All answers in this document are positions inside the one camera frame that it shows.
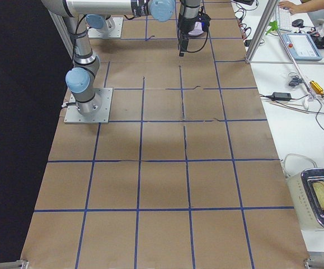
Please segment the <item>white table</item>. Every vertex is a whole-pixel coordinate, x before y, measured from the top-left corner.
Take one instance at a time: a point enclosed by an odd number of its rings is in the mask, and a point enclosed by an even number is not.
[[[300,0],[291,0],[294,3],[300,3]],[[246,16],[243,19],[243,22],[246,23],[248,27],[251,27],[251,33],[248,39],[252,39],[259,24],[260,18],[262,16],[263,11],[265,10],[267,1],[259,1],[259,6],[257,9],[253,11],[246,11]],[[245,4],[240,4],[247,10],[252,10],[256,7],[256,2],[252,6],[248,6]],[[232,6],[234,11],[238,10],[238,7],[235,3],[232,2]],[[311,19],[307,15],[307,13],[300,13],[291,15],[292,21],[298,18],[304,20],[305,26],[313,26]],[[309,27],[302,28],[303,31],[310,31]],[[278,36],[273,36],[271,34],[264,35],[263,37],[264,44],[260,45],[252,59],[253,63],[291,63],[281,40]],[[322,60],[321,61],[298,61],[299,64],[324,64],[324,50],[320,50]]]
[[[289,92],[292,98],[299,98],[307,93],[303,85],[294,89],[287,86],[290,80],[288,74],[296,71],[292,64],[251,63],[251,67],[259,93],[263,95],[271,95],[274,91]],[[324,89],[324,65],[303,64],[300,68],[309,80],[318,82]],[[301,154],[324,168],[324,131],[317,125],[315,115],[295,112],[268,101],[262,104],[280,159],[289,153]],[[303,109],[301,100],[291,104]],[[319,107],[316,101],[309,103],[309,110],[317,111]],[[324,116],[320,116],[319,121],[324,126]],[[290,158],[287,163],[291,174],[311,167],[311,163],[298,158]],[[302,233],[309,252],[324,252],[324,231]]]

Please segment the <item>person's arm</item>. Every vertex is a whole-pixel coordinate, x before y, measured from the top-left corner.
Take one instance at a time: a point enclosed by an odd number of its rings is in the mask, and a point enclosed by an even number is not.
[[[303,4],[282,1],[279,3],[279,7],[288,8],[291,14],[324,10],[324,0],[311,0]]]

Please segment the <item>metal plate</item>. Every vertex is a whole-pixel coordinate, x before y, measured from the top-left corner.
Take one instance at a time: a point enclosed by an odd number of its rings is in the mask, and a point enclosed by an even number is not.
[[[111,18],[115,23],[115,28],[108,34],[98,32],[96,29],[88,30],[88,37],[90,39],[120,39],[122,34],[123,18]]]
[[[70,105],[67,107],[64,120],[66,124],[108,123],[110,118],[113,88],[95,89],[95,91],[96,94],[99,94],[102,98],[101,108],[90,115],[82,115],[75,105]],[[70,102],[75,102],[72,94]]]

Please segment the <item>green object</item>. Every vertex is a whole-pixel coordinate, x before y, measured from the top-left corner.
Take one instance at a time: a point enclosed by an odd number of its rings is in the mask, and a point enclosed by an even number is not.
[[[271,27],[270,27],[270,29],[268,29],[268,31],[266,32],[265,35],[271,33],[272,31],[276,31],[279,28],[277,21],[270,21],[269,26],[271,26]]]

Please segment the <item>white cable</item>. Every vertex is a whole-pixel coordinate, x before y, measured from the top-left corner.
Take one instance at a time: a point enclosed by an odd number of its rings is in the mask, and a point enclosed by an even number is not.
[[[307,156],[304,156],[304,155],[301,155],[301,154],[296,154],[296,153],[289,153],[285,156],[284,160],[280,160],[281,162],[281,167],[284,171],[284,175],[286,178],[289,178],[291,177],[290,173],[286,170],[286,161],[287,161],[287,158],[290,157],[290,156],[294,156],[294,157],[299,157],[299,158],[303,158],[307,161],[309,161],[310,163],[312,163],[313,167],[316,168],[317,167],[317,164],[314,160],[312,160],[311,158],[307,157]]]

